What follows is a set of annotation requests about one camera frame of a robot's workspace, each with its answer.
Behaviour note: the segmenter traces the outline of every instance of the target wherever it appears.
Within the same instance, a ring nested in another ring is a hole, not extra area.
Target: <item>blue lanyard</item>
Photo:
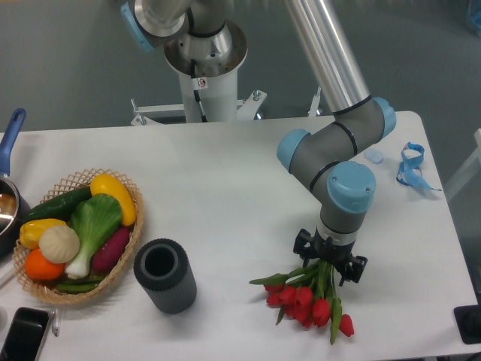
[[[407,158],[405,150],[415,150],[419,153],[414,158]],[[399,163],[398,175],[396,180],[404,186],[411,186],[413,188],[424,188],[427,190],[437,190],[431,187],[428,182],[424,180],[421,172],[421,163],[424,161],[424,147],[419,144],[407,143],[401,151],[403,161]]]

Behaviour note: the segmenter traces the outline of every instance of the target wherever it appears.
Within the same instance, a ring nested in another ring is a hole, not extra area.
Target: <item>gray cylinder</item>
[[[197,285],[186,251],[171,239],[144,245],[135,257],[134,274],[162,312],[177,314],[195,301]]]

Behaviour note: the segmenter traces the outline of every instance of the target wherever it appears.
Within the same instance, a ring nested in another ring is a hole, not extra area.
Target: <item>green cucumber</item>
[[[100,284],[100,282],[105,278],[105,276],[91,276],[86,278],[78,278],[77,280],[72,280],[66,278],[62,280],[61,284]]]
[[[23,218],[23,222],[26,223],[31,220],[43,220],[45,218],[55,218],[57,220],[68,221],[75,207],[91,197],[92,194],[90,192],[90,187],[71,190],[36,205]]]
[[[92,284],[69,284],[66,282],[61,282],[55,286],[55,289],[63,293],[87,293],[94,290],[100,282]]]

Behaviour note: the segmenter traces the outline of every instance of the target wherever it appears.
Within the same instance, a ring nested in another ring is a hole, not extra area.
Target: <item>orange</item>
[[[55,280],[62,275],[64,270],[64,263],[49,262],[39,249],[31,251],[25,261],[25,273],[32,280]]]

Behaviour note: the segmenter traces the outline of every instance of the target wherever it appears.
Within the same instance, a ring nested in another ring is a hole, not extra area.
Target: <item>gray floor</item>
[[[239,96],[261,89],[268,93],[266,117],[305,115],[317,84],[283,2],[228,3],[229,17],[249,42]],[[163,54],[136,48],[120,5],[0,2],[0,131],[17,107],[29,113],[24,130],[35,130],[125,126],[132,97],[139,106],[180,102]],[[446,183],[474,150],[473,133],[481,128],[481,37],[466,24],[467,1],[339,0],[334,6],[372,94],[422,117]],[[478,174],[450,204],[470,269],[481,264],[480,194]]]

